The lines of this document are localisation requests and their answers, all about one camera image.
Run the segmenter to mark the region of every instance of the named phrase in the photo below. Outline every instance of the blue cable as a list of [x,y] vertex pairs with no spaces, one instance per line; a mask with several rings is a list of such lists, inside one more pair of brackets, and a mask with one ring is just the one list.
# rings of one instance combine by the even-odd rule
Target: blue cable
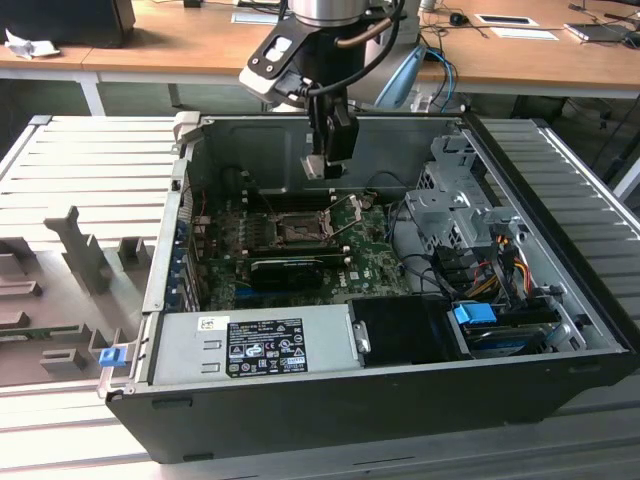
[[447,74],[449,75],[449,93],[447,95],[447,99],[442,104],[442,109],[440,110],[441,112],[444,112],[447,103],[449,103],[449,100],[451,100],[451,96],[453,95],[453,73],[451,72],[451,66],[449,65],[449,62],[447,62],[442,55],[434,52],[431,49],[427,49],[427,52],[429,52],[431,55],[433,55],[443,63],[443,65],[447,68]]

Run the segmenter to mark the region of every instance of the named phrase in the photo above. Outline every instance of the motherboard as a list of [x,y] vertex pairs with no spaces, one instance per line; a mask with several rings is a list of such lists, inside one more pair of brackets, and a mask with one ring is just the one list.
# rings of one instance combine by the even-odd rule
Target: motherboard
[[199,271],[210,310],[410,293],[388,243],[384,208],[366,196],[256,195],[209,213]]

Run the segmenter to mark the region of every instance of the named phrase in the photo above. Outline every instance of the wooden desk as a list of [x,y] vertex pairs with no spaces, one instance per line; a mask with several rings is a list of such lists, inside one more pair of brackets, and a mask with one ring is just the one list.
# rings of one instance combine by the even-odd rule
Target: wooden desk
[[[0,77],[77,81],[94,115],[104,115],[100,82],[238,85],[238,74],[272,27],[231,23],[231,0],[221,1],[229,6],[184,9],[181,1],[133,0],[136,26],[125,48],[63,48],[60,57],[33,61],[2,50]],[[565,0],[447,0],[447,5],[462,8],[475,25],[481,25],[475,13],[528,16],[549,29],[590,22],[569,10]],[[601,18],[604,12],[633,12],[609,2],[589,7]],[[424,14],[423,21],[448,26],[449,13]],[[458,68],[458,91],[609,98],[634,98],[640,91],[640,51],[581,45],[564,30],[552,32],[558,41],[501,39],[482,31],[489,39],[471,28],[447,29],[444,50]],[[433,34],[425,31],[425,36],[437,45]],[[429,89],[442,78],[441,65],[425,63],[418,81]]]
[[136,25],[126,48],[93,49],[85,70],[238,76],[272,26],[231,23],[230,5],[134,0]]
[[[464,91],[482,90],[493,86],[491,93],[512,93],[520,88],[557,88],[593,91],[628,91],[635,97],[640,90],[640,51],[615,44],[580,44],[580,39],[563,29],[565,23],[590,23],[589,16],[569,10],[565,0],[447,0],[451,8],[464,10],[471,22],[487,26],[474,14],[496,14],[530,17],[540,27],[550,29],[558,41],[499,38],[490,29],[483,28],[485,39],[475,29],[451,27],[443,38],[447,59],[458,68]],[[632,7],[609,2],[589,2],[588,7],[601,20],[605,12],[630,15]],[[450,12],[423,14],[423,23],[447,24]],[[437,37],[425,31],[425,38],[437,46]],[[434,80],[428,67],[421,80]],[[567,95],[579,96],[575,92]]]
[[91,47],[64,47],[60,55],[36,57],[33,60],[16,57],[8,48],[0,48],[0,68],[82,70],[82,61]]

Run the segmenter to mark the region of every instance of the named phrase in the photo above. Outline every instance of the floor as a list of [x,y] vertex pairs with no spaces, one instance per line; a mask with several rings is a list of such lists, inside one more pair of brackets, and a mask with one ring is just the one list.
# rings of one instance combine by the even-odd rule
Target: floor
[[[179,109],[169,101],[166,85],[117,84],[99,85],[107,115],[175,115]],[[242,87],[180,85],[183,108],[203,113],[259,112],[260,102]],[[509,118],[515,97],[508,95],[474,95],[472,109],[481,116]],[[564,104],[560,117],[552,127],[560,137],[587,163],[593,162],[597,152],[633,101],[570,99]],[[526,113],[545,117],[558,107],[556,99],[530,98]],[[610,114],[602,121],[601,115]],[[29,119],[36,114],[89,115],[79,85],[72,82],[0,81],[0,155],[4,155]],[[620,128],[610,145],[602,152],[595,170],[599,175],[640,128],[640,107]],[[632,158],[640,157],[640,149]],[[640,192],[629,199],[628,205],[640,214]]]

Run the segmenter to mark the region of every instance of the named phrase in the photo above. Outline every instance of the warning label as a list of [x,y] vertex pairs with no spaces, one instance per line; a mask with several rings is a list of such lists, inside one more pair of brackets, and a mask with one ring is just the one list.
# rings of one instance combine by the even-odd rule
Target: warning label
[[232,378],[307,371],[301,318],[229,323],[227,345]]

